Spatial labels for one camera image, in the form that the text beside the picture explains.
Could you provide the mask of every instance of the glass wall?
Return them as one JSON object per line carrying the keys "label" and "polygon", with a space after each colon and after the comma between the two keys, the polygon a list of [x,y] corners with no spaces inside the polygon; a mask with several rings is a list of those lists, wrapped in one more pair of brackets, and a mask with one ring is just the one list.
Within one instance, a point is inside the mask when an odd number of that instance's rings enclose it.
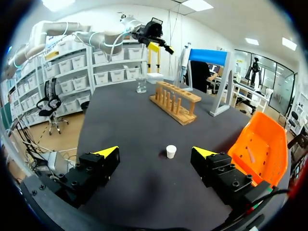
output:
{"label": "glass wall", "polygon": [[293,95],[293,87],[295,82],[294,72],[287,67],[275,62],[266,57],[235,50],[235,73],[238,73],[242,80],[241,82],[251,85],[252,71],[249,80],[245,79],[248,68],[258,58],[258,65],[261,71],[261,76],[256,74],[255,90],[259,90],[262,94],[266,94],[266,89],[273,89],[274,93],[270,99],[269,106],[274,108],[279,113],[285,115],[290,106],[290,100]]}

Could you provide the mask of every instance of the wooden test tube rack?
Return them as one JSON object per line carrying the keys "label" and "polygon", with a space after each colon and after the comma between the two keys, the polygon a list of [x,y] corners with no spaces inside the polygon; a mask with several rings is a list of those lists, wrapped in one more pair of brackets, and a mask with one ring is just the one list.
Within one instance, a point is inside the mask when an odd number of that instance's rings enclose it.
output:
{"label": "wooden test tube rack", "polygon": [[[173,95],[172,99],[170,98],[170,92],[174,92],[179,95],[177,101],[175,95]],[[191,106],[189,110],[181,106],[181,97],[190,102]],[[156,94],[150,96],[150,100],[157,104],[157,106],[167,112],[180,124],[186,125],[193,122],[197,118],[193,112],[196,102],[201,101],[201,97],[177,88],[172,84],[159,81],[156,83]]]}

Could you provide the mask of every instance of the person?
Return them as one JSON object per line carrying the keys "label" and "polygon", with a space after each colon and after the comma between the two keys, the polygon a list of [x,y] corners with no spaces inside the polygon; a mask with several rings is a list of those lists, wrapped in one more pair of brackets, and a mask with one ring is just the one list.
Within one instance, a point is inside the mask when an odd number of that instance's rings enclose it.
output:
{"label": "person", "polygon": [[[208,64],[200,61],[191,61],[192,68],[192,87],[196,88],[204,93],[207,93],[207,89],[210,86],[210,83],[207,81],[213,81],[218,74],[215,73],[211,75],[210,68]],[[185,75],[186,84],[189,85],[188,82],[188,74]]]}

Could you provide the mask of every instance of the orange basket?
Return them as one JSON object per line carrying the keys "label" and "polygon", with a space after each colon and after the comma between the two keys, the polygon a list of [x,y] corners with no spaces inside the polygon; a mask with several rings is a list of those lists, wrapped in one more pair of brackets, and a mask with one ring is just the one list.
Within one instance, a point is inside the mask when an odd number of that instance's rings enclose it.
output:
{"label": "orange basket", "polygon": [[253,176],[253,185],[265,180],[277,186],[288,167],[284,128],[264,113],[256,112],[228,155],[237,169]]}

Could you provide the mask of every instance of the black table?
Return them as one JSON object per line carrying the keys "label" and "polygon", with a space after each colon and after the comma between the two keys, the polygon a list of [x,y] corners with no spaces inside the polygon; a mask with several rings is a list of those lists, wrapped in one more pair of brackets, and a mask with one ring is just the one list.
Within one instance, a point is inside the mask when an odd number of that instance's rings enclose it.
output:
{"label": "black table", "polygon": [[[95,90],[77,155],[119,146],[121,163],[81,210],[103,223],[155,229],[205,231],[225,221],[231,208],[201,182],[190,164],[191,148],[229,150],[249,118],[234,108],[212,117],[208,112],[214,98],[193,93],[202,97],[195,107],[198,117],[182,126],[149,100],[155,85],[148,84],[144,94],[136,92],[136,82]],[[162,158],[159,153],[169,144],[177,147],[175,157]],[[283,196],[270,202],[269,217],[282,202]]]}

